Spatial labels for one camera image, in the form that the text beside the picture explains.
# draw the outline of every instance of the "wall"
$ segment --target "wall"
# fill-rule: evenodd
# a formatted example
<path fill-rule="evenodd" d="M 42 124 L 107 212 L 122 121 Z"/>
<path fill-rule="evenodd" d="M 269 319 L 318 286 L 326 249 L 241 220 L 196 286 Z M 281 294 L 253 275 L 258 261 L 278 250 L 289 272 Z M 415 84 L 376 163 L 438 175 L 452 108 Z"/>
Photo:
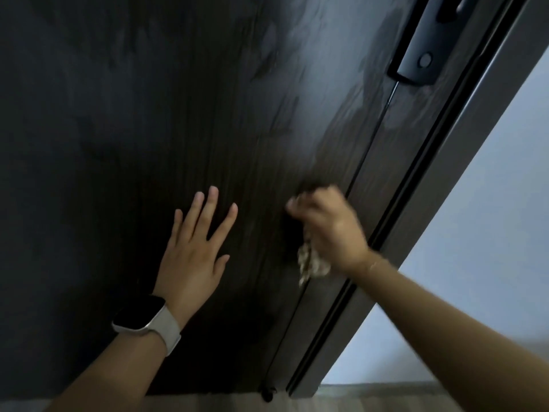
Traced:
<path fill-rule="evenodd" d="M 401 270 L 549 358 L 549 50 L 500 118 Z M 432 375 L 376 306 L 324 384 Z"/>

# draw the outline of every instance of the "watch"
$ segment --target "watch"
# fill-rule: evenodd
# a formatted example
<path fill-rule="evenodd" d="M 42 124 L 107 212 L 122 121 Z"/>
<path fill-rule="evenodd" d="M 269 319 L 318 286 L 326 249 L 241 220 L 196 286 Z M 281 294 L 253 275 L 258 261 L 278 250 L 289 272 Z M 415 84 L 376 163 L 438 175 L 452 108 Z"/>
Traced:
<path fill-rule="evenodd" d="M 181 339 L 179 324 L 168 310 L 164 298 L 146 295 L 135 298 L 113 319 L 116 332 L 144 335 L 156 332 L 168 349 L 169 356 Z"/>

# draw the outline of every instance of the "hand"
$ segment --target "hand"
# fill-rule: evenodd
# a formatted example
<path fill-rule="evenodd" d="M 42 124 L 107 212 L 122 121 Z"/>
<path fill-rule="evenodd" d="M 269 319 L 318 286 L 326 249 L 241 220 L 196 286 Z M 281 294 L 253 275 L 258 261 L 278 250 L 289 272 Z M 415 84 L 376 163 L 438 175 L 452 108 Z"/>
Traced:
<path fill-rule="evenodd" d="M 197 192 L 185 221 L 181 210 L 175 210 L 168 248 L 160 263 L 153 295 L 166 300 L 181 329 L 216 290 L 229 261 L 228 254 L 216 257 L 237 219 L 237 204 L 230 206 L 223 223 L 206 240 L 218 195 L 219 190 L 210 187 L 202 209 L 204 194 Z"/>
<path fill-rule="evenodd" d="M 366 237 L 355 211 L 336 186 L 291 198 L 286 210 L 304 223 L 314 248 L 336 269 L 353 275 L 366 261 Z"/>

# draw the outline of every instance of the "person's left arm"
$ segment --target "person's left arm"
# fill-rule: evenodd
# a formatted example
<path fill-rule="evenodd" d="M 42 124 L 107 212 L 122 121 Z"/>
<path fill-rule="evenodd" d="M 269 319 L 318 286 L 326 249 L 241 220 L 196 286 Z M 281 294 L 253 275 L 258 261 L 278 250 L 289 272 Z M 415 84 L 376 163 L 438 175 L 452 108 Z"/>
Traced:
<path fill-rule="evenodd" d="M 204 194 L 197 192 L 185 220 L 181 210 L 175 211 L 168 247 L 160 263 L 153 295 L 166 300 L 180 329 L 213 294 L 229 260 L 229 255 L 216 258 L 236 220 L 236 204 L 231 205 L 212 237 L 206 239 L 218 194 L 216 187 L 210 187 L 202 208 Z M 120 334 L 48 410 L 134 409 L 165 357 L 166 345 L 155 332 L 144 336 Z"/>

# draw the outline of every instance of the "crumpled cloth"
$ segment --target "crumpled cloth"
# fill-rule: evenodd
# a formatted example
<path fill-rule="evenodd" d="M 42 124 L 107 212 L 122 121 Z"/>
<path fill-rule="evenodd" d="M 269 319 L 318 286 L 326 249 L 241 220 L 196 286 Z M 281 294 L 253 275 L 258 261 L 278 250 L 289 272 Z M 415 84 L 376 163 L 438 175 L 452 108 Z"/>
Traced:
<path fill-rule="evenodd" d="M 298 264 L 301 273 L 299 286 L 306 283 L 311 277 L 323 277 L 330 273 L 332 265 L 320 257 L 311 243 L 311 235 L 303 229 L 304 243 L 298 250 Z"/>

